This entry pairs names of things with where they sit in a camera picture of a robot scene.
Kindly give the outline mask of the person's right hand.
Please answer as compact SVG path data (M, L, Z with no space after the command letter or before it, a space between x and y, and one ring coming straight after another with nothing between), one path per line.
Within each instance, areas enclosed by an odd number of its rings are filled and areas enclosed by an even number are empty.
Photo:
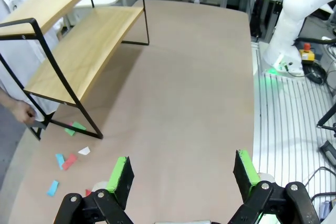
M35 111L34 109L27 103L23 101L14 101L11 112L18 122L25 124L32 124L35 121Z

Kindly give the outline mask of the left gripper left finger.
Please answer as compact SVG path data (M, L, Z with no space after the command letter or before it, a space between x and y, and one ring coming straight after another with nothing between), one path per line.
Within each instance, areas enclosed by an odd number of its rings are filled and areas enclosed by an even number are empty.
M133 179L129 157L119 157L106 187L85 197L78 193L67 194L54 223L132 223L125 208Z

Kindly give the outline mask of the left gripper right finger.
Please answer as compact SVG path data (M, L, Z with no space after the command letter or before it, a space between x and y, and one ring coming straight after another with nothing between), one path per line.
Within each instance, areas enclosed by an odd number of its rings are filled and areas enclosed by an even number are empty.
M308 192L301 182L280 187L261 180L246 150L237 150L233 174L243 204L229 223L259 223L273 215L279 223L320 223Z

